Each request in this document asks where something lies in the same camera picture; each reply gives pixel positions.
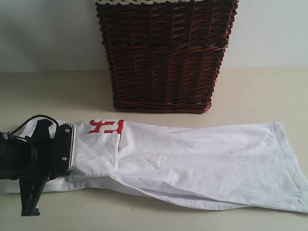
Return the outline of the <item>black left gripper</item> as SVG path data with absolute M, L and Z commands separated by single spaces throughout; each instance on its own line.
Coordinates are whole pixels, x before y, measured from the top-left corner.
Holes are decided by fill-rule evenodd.
M 39 157 L 50 155 L 52 139 L 49 135 L 49 127 L 58 122 L 54 119 L 37 121 L 32 136 L 20 137 L 14 133 L 30 122 L 24 122 L 13 132 L 0 133 L 0 178 L 2 180 L 16 180 L 30 172 L 39 162 Z M 40 214 L 38 201 L 49 177 L 44 177 L 32 183 L 31 180 L 19 179 L 22 212 L 21 216 Z

